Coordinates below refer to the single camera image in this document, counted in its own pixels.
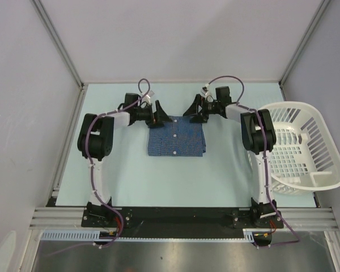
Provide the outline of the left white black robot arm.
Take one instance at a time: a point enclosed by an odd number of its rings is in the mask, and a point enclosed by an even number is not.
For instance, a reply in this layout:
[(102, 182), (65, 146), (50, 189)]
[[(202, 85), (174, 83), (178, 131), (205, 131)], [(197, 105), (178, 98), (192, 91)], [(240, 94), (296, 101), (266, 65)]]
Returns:
[(88, 160), (90, 168), (91, 196), (86, 211), (94, 220), (106, 227), (113, 222), (112, 196), (103, 174), (103, 164), (113, 149), (114, 131), (143, 121), (148, 128), (162, 128), (171, 118), (157, 100), (155, 110), (150, 103), (151, 96), (126, 93), (124, 102), (111, 113), (84, 115), (77, 140), (77, 148)]

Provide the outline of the blue checkered long sleeve shirt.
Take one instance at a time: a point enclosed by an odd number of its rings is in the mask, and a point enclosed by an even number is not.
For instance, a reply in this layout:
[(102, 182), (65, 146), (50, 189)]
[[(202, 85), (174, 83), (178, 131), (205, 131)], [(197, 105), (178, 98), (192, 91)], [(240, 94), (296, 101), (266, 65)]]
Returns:
[(202, 157), (206, 141), (201, 123), (189, 117), (172, 116), (163, 127), (149, 130), (147, 153), (150, 156)]

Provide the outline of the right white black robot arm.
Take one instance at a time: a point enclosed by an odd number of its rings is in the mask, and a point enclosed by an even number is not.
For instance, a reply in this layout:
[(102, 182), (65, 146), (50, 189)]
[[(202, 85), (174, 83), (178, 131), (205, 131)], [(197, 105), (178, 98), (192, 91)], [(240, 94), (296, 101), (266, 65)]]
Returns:
[(233, 101), (227, 86), (217, 87), (213, 99), (204, 86), (183, 116), (190, 117), (192, 123), (204, 124), (211, 114), (240, 123), (242, 144), (250, 157), (254, 185), (251, 206), (244, 218), (257, 228), (275, 227), (278, 210), (272, 192), (269, 156), (277, 137), (269, 110), (251, 109)]

